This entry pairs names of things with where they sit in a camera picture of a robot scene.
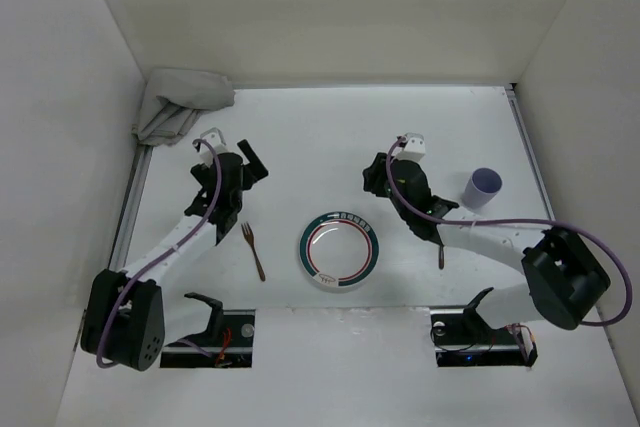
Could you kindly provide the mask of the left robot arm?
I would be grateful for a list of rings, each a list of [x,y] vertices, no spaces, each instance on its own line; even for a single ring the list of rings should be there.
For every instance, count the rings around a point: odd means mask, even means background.
[[[167,344],[195,348],[221,336],[221,301],[191,291],[172,303],[169,292],[222,242],[237,223],[244,192],[269,172],[247,140],[230,152],[217,129],[192,144],[202,159],[190,170],[200,189],[177,225],[138,260],[119,271],[105,269],[93,280],[80,346],[101,369],[144,372]]]

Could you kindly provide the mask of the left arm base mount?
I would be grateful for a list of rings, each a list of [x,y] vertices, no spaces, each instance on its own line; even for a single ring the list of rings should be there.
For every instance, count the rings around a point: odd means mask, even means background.
[[[165,324],[163,369],[247,369],[253,363],[256,311],[228,310],[217,299],[190,292]]]

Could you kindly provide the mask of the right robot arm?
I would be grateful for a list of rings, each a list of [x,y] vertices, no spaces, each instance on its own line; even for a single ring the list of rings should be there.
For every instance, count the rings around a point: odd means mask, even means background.
[[[505,265],[524,282],[486,287],[465,307],[497,329],[545,320],[574,330],[611,280],[577,233],[564,227],[484,226],[479,216],[431,192],[418,163],[378,153],[363,171],[363,189],[389,199],[409,230],[441,247],[472,252]]]

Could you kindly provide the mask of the grey cloth napkin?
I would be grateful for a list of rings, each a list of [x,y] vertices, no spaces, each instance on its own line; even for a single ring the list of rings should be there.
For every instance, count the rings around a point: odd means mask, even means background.
[[[132,134],[140,145],[175,145],[202,115],[234,103],[235,90],[226,76],[156,68],[149,75]]]

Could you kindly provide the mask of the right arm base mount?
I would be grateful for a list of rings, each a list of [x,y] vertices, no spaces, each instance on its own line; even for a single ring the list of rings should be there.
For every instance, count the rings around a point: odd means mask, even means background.
[[[492,291],[484,289],[466,305],[430,310],[429,337],[439,368],[534,366],[538,348],[528,326],[516,323],[493,329],[477,313]]]

